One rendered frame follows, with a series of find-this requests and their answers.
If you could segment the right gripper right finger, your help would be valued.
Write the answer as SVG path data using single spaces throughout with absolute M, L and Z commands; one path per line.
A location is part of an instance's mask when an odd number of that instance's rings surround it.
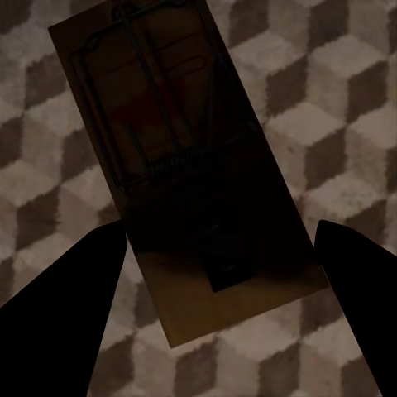
M 321 220 L 314 250 L 383 397 L 397 397 L 397 256 Z

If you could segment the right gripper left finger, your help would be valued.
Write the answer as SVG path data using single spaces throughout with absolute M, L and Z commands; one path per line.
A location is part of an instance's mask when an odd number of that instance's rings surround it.
M 0 397 L 86 397 L 126 251 L 97 227 L 0 307 Z

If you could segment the mousetrap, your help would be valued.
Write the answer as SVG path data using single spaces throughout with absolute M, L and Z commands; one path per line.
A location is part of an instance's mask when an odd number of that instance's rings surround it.
M 206 0 L 48 31 L 170 349 L 332 287 Z

